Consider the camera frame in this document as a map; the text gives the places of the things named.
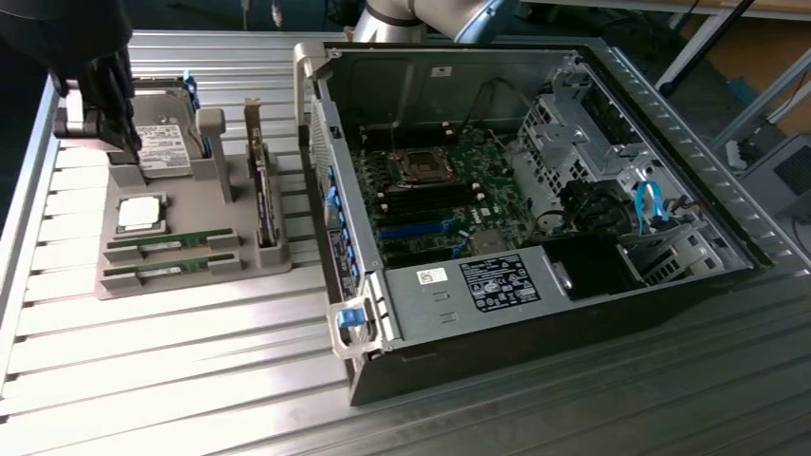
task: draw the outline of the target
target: open computer tower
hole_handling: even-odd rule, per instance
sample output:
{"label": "open computer tower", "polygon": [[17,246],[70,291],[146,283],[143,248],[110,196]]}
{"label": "open computer tower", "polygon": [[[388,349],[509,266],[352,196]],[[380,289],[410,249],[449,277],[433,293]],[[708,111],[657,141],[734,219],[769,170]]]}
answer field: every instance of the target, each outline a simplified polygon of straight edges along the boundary
{"label": "open computer tower", "polygon": [[649,328],[770,264],[601,42],[295,58],[352,405]]}

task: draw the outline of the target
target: hard drive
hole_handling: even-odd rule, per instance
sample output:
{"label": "hard drive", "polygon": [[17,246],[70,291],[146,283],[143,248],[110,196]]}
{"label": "hard drive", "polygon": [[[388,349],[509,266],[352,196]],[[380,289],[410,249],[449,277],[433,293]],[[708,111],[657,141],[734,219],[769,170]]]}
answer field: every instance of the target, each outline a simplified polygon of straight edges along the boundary
{"label": "hard drive", "polygon": [[142,175],[150,179],[186,176],[190,160],[206,157],[194,125],[191,94],[181,79],[135,80],[134,85]]}

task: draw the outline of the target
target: green circuit board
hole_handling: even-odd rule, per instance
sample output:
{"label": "green circuit board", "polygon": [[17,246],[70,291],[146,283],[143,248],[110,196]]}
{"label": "green circuit board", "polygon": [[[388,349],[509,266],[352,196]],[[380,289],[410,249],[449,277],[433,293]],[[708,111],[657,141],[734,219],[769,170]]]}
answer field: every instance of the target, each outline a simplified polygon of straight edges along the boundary
{"label": "green circuit board", "polygon": [[207,237],[231,235],[230,228],[219,230],[197,231],[193,233],[178,233],[151,237],[135,237],[125,240],[114,240],[106,243],[107,249],[135,246],[142,252],[162,252],[175,249],[190,249],[207,245]]}
{"label": "green circuit board", "polygon": [[437,219],[446,223],[444,233],[382,239],[380,224],[385,215],[380,210],[378,195],[384,188],[393,188],[398,179],[398,169],[390,160],[390,150],[364,151],[353,154],[353,164],[366,212],[374,233],[377,247],[386,261],[390,257],[408,256],[417,252],[440,252],[452,249],[452,257],[474,255],[469,237],[478,231],[497,229],[505,245],[516,248],[524,239],[530,216],[525,209],[525,197],[509,172],[498,145],[488,131],[468,127],[458,141],[440,147],[452,169],[453,181],[480,185],[484,195],[465,205],[434,211]]}
{"label": "green circuit board", "polygon": [[207,263],[213,261],[223,261],[233,259],[233,254],[217,254],[202,256],[199,258],[178,259],[155,264],[142,266],[121,266],[103,270],[103,277],[118,276],[121,274],[134,274],[138,278],[150,278],[157,276],[173,276],[179,274],[195,273],[207,270]]}

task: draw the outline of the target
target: black cable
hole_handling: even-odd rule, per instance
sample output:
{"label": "black cable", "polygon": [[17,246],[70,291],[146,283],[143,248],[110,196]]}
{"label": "black cable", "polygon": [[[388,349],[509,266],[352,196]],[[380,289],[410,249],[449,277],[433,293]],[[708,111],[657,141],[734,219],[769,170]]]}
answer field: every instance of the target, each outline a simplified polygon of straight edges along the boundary
{"label": "black cable", "polygon": [[693,11],[696,10],[696,6],[697,6],[697,2],[700,2],[700,0],[696,0],[692,4],[692,6],[689,7],[689,9],[686,10],[686,12],[684,13],[684,19],[686,20],[689,18],[689,15],[693,13]]}
{"label": "black cable", "polygon": [[326,11],[329,10],[329,0],[324,0],[324,14],[320,16],[320,31],[326,31]]}
{"label": "black cable", "polygon": [[469,117],[472,116],[472,110],[476,108],[476,103],[478,102],[478,97],[481,96],[481,92],[484,92],[484,88],[486,86],[492,86],[493,84],[493,80],[485,81],[484,83],[481,83],[481,85],[478,86],[478,90],[476,91],[476,96],[472,99],[472,103],[469,104],[469,108],[468,108],[468,114],[465,114],[465,118],[461,121],[461,123],[458,124],[458,129],[456,130],[456,135],[461,136],[464,130],[465,130],[465,126],[468,126],[468,122],[469,122]]}
{"label": "black cable", "polygon": [[565,217],[569,213],[566,211],[561,211],[558,209],[550,209],[548,211],[541,212],[541,214],[538,216],[534,217],[534,223],[532,223],[532,231],[529,232],[529,235],[526,236],[524,242],[526,240],[529,240],[534,234],[537,233],[537,222],[541,221],[541,218],[545,216],[560,216],[560,217]]}
{"label": "black cable", "polygon": [[525,104],[526,108],[532,108],[532,102],[529,102],[529,100],[526,99],[526,97],[522,95],[522,93],[520,93],[520,91],[516,89],[516,87],[513,86],[513,84],[506,81],[504,78],[501,77],[494,77],[490,80],[485,81],[484,83],[481,83],[481,85],[478,86],[478,90],[476,91],[476,96],[472,99],[472,103],[469,104],[469,108],[468,108],[468,113],[465,114],[465,118],[462,120],[462,122],[458,125],[458,128],[456,130],[456,134],[461,135],[465,126],[468,126],[468,122],[469,122],[469,118],[472,117],[472,111],[476,108],[476,104],[478,103],[478,97],[481,97],[481,93],[484,92],[484,89],[486,87],[490,88],[490,105],[493,104],[493,96],[494,96],[494,83],[501,83],[506,86],[506,88],[509,88],[512,90],[512,92],[516,94],[516,96],[520,98],[520,101]]}
{"label": "black cable", "polygon": [[664,95],[665,98],[669,98],[672,96],[674,90],[684,82],[686,75],[692,73],[697,64],[700,62],[702,62],[704,57],[706,56],[706,53],[709,52],[709,49],[717,44],[717,42],[720,41],[720,39],[728,32],[729,28],[732,27],[732,24],[734,24],[734,21],[737,21],[737,19],[744,15],[744,13],[748,10],[748,7],[750,7],[750,4],[753,2],[754,2],[754,0],[740,0],[740,3],[737,4],[737,6],[732,10],[732,12],[729,12],[728,16],[725,16],[722,18],[721,23],[718,24],[714,31],[710,33],[710,35],[704,40],[704,42],[700,45],[700,47],[697,48],[693,56],[686,61],[686,64],[672,77],[672,80],[669,82],[661,84],[661,86],[658,87],[658,92]]}
{"label": "black cable", "polygon": [[393,145],[393,122],[389,123],[389,138],[392,139],[392,153],[396,153],[396,146]]}
{"label": "black cable", "polygon": [[805,244],[801,242],[801,239],[798,238],[798,234],[797,234],[797,218],[792,217],[790,218],[790,231],[794,233],[794,239],[797,240],[797,246],[801,249],[801,252],[811,257],[811,253],[808,253],[808,248],[805,247]]}
{"label": "black cable", "polygon": [[605,198],[606,200],[609,200],[610,202],[613,202],[616,204],[616,206],[620,208],[621,215],[626,219],[628,226],[630,227],[630,231],[633,231],[633,218],[630,217],[630,214],[628,213],[628,208],[625,207],[625,205],[620,201],[620,199],[605,192],[597,192],[597,193],[594,193],[594,195],[600,198]]}
{"label": "black cable", "polygon": [[801,78],[798,78],[798,84],[794,87],[794,91],[790,94],[790,97],[788,97],[788,102],[785,103],[785,105],[777,111],[774,111],[772,114],[769,114],[768,116],[765,116],[765,119],[762,120],[762,122],[757,125],[757,127],[753,129],[753,131],[750,132],[750,134],[745,138],[742,138],[740,140],[740,143],[748,143],[750,141],[750,139],[754,136],[757,136],[757,133],[760,133],[760,130],[762,129],[762,127],[765,126],[765,124],[769,122],[769,117],[773,117],[777,114],[777,112],[781,114],[782,111],[789,108],[790,103],[794,101],[794,98],[797,97],[798,90],[801,89],[801,86],[804,85],[805,77],[806,76],[808,76],[808,70],[805,70],[805,72],[801,73]]}

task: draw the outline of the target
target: wall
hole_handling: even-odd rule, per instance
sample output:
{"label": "wall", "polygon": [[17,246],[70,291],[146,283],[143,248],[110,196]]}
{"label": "wall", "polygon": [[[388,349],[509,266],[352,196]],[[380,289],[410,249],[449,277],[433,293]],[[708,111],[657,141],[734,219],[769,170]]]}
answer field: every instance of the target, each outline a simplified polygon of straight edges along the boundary
{"label": "wall", "polygon": [[[682,29],[692,36],[704,16],[690,19]],[[706,59],[726,79],[744,78],[757,91],[765,90],[776,77],[811,48],[811,23],[776,19],[741,18],[716,46]],[[811,74],[804,82],[811,81]],[[777,108],[790,97],[797,84],[777,97]],[[798,104],[777,127],[786,135],[811,132],[811,97]]]}

